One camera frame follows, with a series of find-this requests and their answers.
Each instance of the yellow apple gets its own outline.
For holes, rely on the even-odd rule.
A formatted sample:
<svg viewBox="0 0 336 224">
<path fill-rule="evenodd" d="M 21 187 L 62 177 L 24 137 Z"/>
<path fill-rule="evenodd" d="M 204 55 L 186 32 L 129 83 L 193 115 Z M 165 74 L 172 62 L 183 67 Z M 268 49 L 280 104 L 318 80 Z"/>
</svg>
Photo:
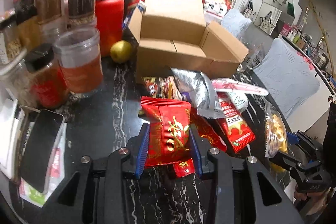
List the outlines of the yellow apple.
<svg viewBox="0 0 336 224">
<path fill-rule="evenodd" d="M 110 50 L 111 58 L 114 62 L 119 64 L 128 61 L 131 58 L 132 53 L 132 45 L 125 40 L 120 40 L 117 43 L 114 43 Z"/>
</svg>

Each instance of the phone screen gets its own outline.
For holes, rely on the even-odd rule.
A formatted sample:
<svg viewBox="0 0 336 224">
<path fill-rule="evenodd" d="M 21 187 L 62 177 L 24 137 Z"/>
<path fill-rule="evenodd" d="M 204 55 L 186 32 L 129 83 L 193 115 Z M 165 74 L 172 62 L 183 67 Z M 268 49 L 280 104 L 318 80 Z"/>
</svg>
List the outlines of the phone screen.
<svg viewBox="0 0 336 224">
<path fill-rule="evenodd" d="M 20 167 L 21 177 L 40 193 L 46 190 L 48 167 L 64 117 L 42 109 L 31 130 Z"/>
</svg>

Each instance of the red candy wrapper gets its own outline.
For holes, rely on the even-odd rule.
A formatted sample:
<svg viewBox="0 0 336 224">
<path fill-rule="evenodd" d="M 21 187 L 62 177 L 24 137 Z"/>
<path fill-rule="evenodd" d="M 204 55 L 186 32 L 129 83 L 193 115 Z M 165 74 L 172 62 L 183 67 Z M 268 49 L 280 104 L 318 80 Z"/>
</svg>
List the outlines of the red candy wrapper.
<svg viewBox="0 0 336 224">
<path fill-rule="evenodd" d="M 250 142 L 255 140 L 255 135 L 227 94 L 225 92 L 217 92 L 217 94 L 223 112 L 227 118 L 217 119 L 216 122 L 229 139 L 234 152 L 238 153 Z"/>
<path fill-rule="evenodd" d="M 178 178 L 185 177 L 187 175 L 195 173 L 195 167 L 193 159 L 189 159 L 187 161 L 182 161 L 173 164 L 174 171 Z"/>
<path fill-rule="evenodd" d="M 145 166 L 173 164 L 190 159 L 185 147 L 189 138 L 191 105 L 188 102 L 142 97 L 141 106 L 150 120 Z"/>
<path fill-rule="evenodd" d="M 227 146 L 222 140 L 222 138 L 216 134 L 216 132 L 213 130 L 212 126 L 209 125 L 206 119 L 197 115 L 197 110 L 193 107 L 191 108 L 190 113 L 190 124 L 191 123 L 194 123 L 196 125 L 198 134 L 202 138 L 208 139 L 213 147 L 216 147 L 219 150 L 226 152 Z"/>
</svg>

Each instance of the cardboard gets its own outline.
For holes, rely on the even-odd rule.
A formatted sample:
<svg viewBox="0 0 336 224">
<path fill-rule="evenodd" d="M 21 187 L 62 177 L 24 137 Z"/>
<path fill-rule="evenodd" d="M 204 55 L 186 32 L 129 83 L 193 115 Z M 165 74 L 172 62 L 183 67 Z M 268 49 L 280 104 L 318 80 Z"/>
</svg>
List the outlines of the cardboard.
<svg viewBox="0 0 336 224">
<path fill-rule="evenodd" d="M 209 78 L 232 77 L 248 49 L 217 22 L 207 27 L 202 0 L 146 0 L 129 30 L 138 42 L 136 82 L 166 77 L 170 67 L 202 70 Z"/>
<path fill-rule="evenodd" d="M 199 45 L 206 23 L 202 0 L 145 0 L 141 36 Z"/>
</svg>

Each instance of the jar lid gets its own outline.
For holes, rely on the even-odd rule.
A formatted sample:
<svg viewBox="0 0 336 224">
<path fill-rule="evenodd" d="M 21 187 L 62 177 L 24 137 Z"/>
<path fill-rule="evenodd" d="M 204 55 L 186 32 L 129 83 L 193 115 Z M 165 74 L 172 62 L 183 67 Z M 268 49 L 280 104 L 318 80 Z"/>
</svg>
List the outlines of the jar lid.
<svg viewBox="0 0 336 224">
<path fill-rule="evenodd" d="M 96 17 L 100 15 L 113 15 L 116 11 L 124 10 L 124 0 L 97 0 Z"/>
<path fill-rule="evenodd" d="M 16 21 L 16 13 L 12 13 L 7 18 L 0 19 L 0 30 Z"/>
<path fill-rule="evenodd" d="M 34 5 L 18 10 L 16 12 L 16 25 L 19 25 L 34 16 L 37 16 L 37 9 Z"/>
<path fill-rule="evenodd" d="M 62 34 L 53 44 L 57 54 L 73 54 L 99 44 L 99 31 L 93 27 L 76 28 Z"/>
<path fill-rule="evenodd" d="M 25 63 L 27 70 L 33 73 L 48 65 L 53 59 L 53 46 L 49 43 L 43 43 L 26 55 Z"/>
</svg>

